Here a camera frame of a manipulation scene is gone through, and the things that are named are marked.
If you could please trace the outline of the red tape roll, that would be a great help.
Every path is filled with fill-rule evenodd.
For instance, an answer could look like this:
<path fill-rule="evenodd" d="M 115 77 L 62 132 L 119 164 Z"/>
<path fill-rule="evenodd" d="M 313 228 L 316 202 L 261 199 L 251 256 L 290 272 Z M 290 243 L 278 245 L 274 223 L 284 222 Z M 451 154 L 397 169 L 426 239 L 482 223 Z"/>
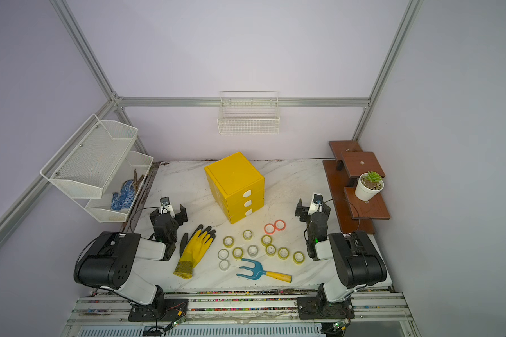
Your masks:
<path fill-rule="evenodd" d="M 284 220 L 281 220 L 281 219 L 276 220 L 274 222 L 274 227 L 278 231 L 283 231 L 283 230 L 286 229 L 286 222 Z"/>
<path fill-rule="evenodd" d="M 264 226 L 264 232 L 267 234 L 267 235 L 272 235 L 275 233 L 275 226 L 271 223 L 267 223 L 265 224 Z"/>

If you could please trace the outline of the yellow top drawer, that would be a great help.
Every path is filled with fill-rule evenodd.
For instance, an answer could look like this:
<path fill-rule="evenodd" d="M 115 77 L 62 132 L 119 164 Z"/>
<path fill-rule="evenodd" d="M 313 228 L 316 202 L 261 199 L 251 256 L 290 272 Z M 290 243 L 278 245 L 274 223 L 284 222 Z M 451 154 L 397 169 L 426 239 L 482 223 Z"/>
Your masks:
<path fill-rule="evenodd" d="M 251 184 L 247 187 L 239 189 L 239 191 L 227 196 L 227 204 L 237 204 L 239 202 L 246 202 L 247 200 L 256 200 L 264 198 L 264 184 L 263 182 Z"/>

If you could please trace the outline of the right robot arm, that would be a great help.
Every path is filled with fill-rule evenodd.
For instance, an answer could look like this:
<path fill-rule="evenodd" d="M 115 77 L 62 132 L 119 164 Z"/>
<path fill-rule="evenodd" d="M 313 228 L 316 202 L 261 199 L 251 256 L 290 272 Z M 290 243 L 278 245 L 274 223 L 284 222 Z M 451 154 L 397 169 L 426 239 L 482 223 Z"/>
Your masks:
<path fill-rule="evenodd" d="M 366 232 L 327 232 L 330 212 L 322 195 L 314 195 L 309 206 L 299 201 L 295 209 L 295 216 L 306 223 L 304 239 L 308 257 L 314 261 L 331 260 L 336 270 L 330 281 L 319 286 L 318 306 L 344 303 L 354 292 L 384 282 L 388 277 L 385 262 Z"/>

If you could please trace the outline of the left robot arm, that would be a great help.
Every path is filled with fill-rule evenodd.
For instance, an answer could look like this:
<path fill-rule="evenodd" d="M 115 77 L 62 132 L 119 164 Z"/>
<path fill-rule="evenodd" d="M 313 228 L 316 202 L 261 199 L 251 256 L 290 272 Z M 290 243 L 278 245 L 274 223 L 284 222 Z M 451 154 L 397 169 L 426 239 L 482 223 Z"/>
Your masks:
<path fill-rule="evenodd" d="M 136 274 L 133 265 L 137 259 L 168 261 L 176 250 L 178 228 L 187 220 L 184 206 L 176 213 L 167 204 L 150 214 L 154 233 L 149 239 L 139 233 L 101 233 L 77 259 L 74 280 L 84 286 L 115 292 L 138 306 L 162 307 L 161 287 Z"/>

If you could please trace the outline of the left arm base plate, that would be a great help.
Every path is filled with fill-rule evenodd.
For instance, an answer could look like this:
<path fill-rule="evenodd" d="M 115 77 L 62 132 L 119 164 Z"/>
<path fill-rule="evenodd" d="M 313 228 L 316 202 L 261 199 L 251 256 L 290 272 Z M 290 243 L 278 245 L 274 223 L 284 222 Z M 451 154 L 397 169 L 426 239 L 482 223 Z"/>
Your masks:
<path fill-rule="evenodd" d="M 186 314 L 188 299 L 165 299 L 159 304 L 140 306 L 132 304 L 129 322 L 174 322 Z"/>

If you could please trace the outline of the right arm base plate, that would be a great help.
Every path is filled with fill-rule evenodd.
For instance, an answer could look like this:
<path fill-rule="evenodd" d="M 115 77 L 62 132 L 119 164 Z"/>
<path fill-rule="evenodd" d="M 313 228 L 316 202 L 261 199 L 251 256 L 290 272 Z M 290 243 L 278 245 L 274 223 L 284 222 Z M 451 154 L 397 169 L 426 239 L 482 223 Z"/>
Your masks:
<path fill-rule="evenodd" d="M 354 309 L 349 301 L 324 303 L 316 297 L 299 297 L 297 298 L 297 308 L 301 320 L 342 320 L 355 317 Z"/>

